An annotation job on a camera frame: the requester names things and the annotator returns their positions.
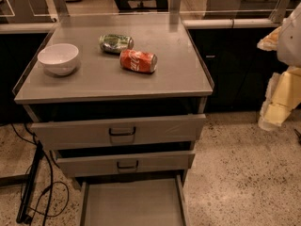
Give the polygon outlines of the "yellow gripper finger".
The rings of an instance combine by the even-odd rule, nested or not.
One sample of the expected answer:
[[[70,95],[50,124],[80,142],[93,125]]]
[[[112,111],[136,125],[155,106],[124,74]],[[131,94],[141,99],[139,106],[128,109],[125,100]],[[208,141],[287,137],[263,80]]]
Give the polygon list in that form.
[[[273,73],[265,92],[258,125],[265,131],[278,129],[301,104],[301,69],[289,67],[282,74]]]
[[[271,33],[261,39],[257,47],[263,51],[276,51],[278,45],[278,35],[281,27],[274,29]]]

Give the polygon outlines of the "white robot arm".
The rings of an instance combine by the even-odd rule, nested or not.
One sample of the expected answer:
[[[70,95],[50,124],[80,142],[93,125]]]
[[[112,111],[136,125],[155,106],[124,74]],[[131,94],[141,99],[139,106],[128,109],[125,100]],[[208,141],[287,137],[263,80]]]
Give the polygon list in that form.
[[[257,47],[276,51],[277,59],[288,66],[284,73],[272,74],[261,106],[258,125],[273,131],[301,104],[301,5],[281,26],[261,39]]]

